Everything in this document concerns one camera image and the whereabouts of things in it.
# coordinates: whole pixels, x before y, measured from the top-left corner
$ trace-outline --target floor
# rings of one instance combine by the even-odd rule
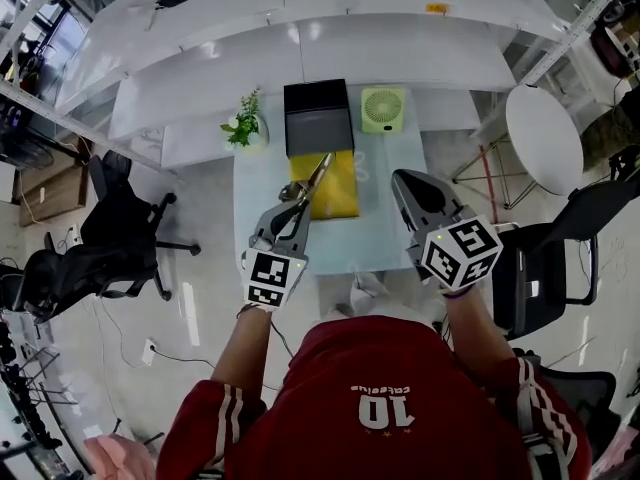
[[[467,132],[423,135],[431,174],[448,178],[466,158],[477,153],[477,146],[467,135]],[[518,172],[517,160],[508,148],[503,151],[503,160],[509,169],[514,169],[511,172]],[[481,169],[476,167],[475,174],[480,176]],[[211,368],[204,363],[181,363],[158,356],[150,367],[141,366],[141,355],[146,338],[152,337],[164,354],[214,363],[219,357],[242,305],[234,260],[232,174],[232,158],[186,168],[179,172],[177,183],[134,165],[130,181],[140,197],[156,202],[169,190],[178,195],[177,204],[166,213],[159,237],[198,241],[202,253],[191,257],[188,252],[160,251],[163,280],[174,292],[170,302],[161,300],[153,283],[147,283],[137,299],[87,298],[51,321],[53,347],[60,351],[60,357],[47,382],[51,387],[64,387],[70,393],[68,398],[79,403],[59,409],[77,441],[111,432],[116,417],[122,419],[121,430],[125,435],[138,439],[166,432],[185,395],[198,380],[210,375]],[[590,173],[584,182],[587,184],[604,174],[605,171]],[[513,194],[526,184],[526,179],[509,181]],[[470,182],[468,187],[458,185],[456,191],[464,202],[491,218],[491,205],[483,195],[487,192],[486,181]],[[549,221],[565,202],[565,198],[536,189],[512,211],[498,206],[498,219],[520,224]],[[64,240],[68,227],[81,224],[94,204],[95,193],[90,186],[87,208],[27,228],[27,257],[42,247],[47,230],[52,232],[56,244]],[[602,281],[594,305],[568,307],[553,325],[512,343],[535,350],[542,356],[543,364],[556,363],[557,369],[613,372],[618,379],[613,408],[623,415],[632,407],[625,394],[635,379],[640,358],[640,312],[636,302],[640,300],[640,286],[635,276],[628,275],[640,268],[638,218],[640,204],[636,202],[602,232]],[[577,246],[570,244],[568,286],[570,292],[580,294],[586,293],[588,285],[577,253]],[[350,276],[316,278],[308,273],[303,276],[290,303],[275,315],[277,327],[294,351],[322,312],[347,300],[350,282]],[[428,293],[428,287],[419,285],[413,271],[388,272],[386,284],[406,304],[421,311],[442,312],[441,304]],[[185,291],[187,296],[193,291],[195,325],[186,314]],[[490,299],[487,286],[484,291]],[[272,334],[265,384],[274,388],[280,385],[288,359],[280,339]],[[268,404],[274,397],[275,391],[263,390]],[[156,451],[161,443],[162,440],[156,442]]]

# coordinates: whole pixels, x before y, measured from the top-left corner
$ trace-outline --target metal frame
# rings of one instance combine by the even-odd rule
[[[455,172],[455,174],[451,177],[451,181],[457,185],[461,181],[475,181],[475,180],[486,180],[488,178],[499,178],[500,179],[500,188],[502,189],[502,197],[504,198],[503,207],[504,207],[505,210],[512,210],[519,203],[521,203],[522,200],[525,197],[527,197],[533,191],[534,188],[536,188],[538,186],[538,183],[535,180],[532,181],[529,185],[527,185],[527,188],[525,188],[518,197],[516,197],[513,201],[511,201],[511,195],[509,194],[509,186],[507,185],[507,178],[513,177],[513,176],[529,176],[529,173],[528,172],[518,172],[518,173],[506,174],[504,172],[504,164],[502,163],[502,157],[500,156],[500,148],[499,148],[499,146],[500,146],[500,144],[504,144],[505,142],[511,142],[511,139],[509,138],[509,135],[506,134],[506,133],[504,135],[502,135],[499,139],[494,140],[491,144],[489,144],[489,147],[486,149],[486,151],[484,151],[484,150],[481,151],[473,160],[471,160],[467,164],[465,164],[462,167],[460,167],[460,169],[458,169]],[[463,172],[465,172],[468,169],[470,169],[478,160],[480,160],[482,157],[484,157],[485,155],[487,155],[491,151],[495,151],[496,152],[496,156],[498,157],[498,163],[500,164],[500,174],[495,174],[493,176],[492,175],[475,176],[475,177],[472,177],[472,178],[460,178],[459,177]]]
[[[4,56],[11,50],[12,45],[18,40],[20,34],[26,28],[27,24],[37,14],[40,7],[42,7],[48,1],[49,0],[31,0],[28,3],[25,9],[18,16],[18,19],[15,20],[15,23],[13,24],[9,32],[2,39],[2,41],[0,41],[0,58],[4,58]],[[551,48],[546,55],[544,55],[544,57],[533,67],[533,69],[531,69],[522,78],[522,80],[519,81],[519,84],[535,84],[556,63],[556,61],[569,50],[571,45],[576,41],[576,39],[578,39],[580,34],[587,30],[587,28],[594,23],[594,21],[610,1],[611,0],[592,0],[589,5],[587,5],[585,10],[580,14],[580,16],[574,21],[562,40],[553,48]],[[536,41],[534,46],[540,47],[541,45],[542,41]],[[531,60],[533,57],[534,53],[529,53],[527,54],[527,58],[525,60]],[[525,64],[526,62],[523,60],[522,64],[519,66],[519,69],[525,69]],[[111,141],[107,139],[104,134],[97,132],[96,130],[86,126],[76,119],[60,114],[55,110],[53,106],[43,103],[38,98],[31,96],[20,88],[14,88],[6,82],[0,82],[0,94],[16,101],[17,103],[25,106],[33,112],[46,117],[56,124],[59,124],[60,126],[63,126],[77,133],[78,135],[86,137],[87,139],[97,144],[106,146],[109,149],[113,149],[114,151],[117,151],[118,153],[121,153],[132,160],[140,162],[155,171],[161,173],[167,172],[163,170],[158,163],[147,159],[143,155],[135,153],[130,148],[115,146]],[[493,109],[493,111],[483,120],[480,127],[475,130],[470,135],[470,137],[477,139],[487,129],[488,126],[490,126],[502,115],[505,105],[506,103],[503,99],[503,101],[498,104]]]

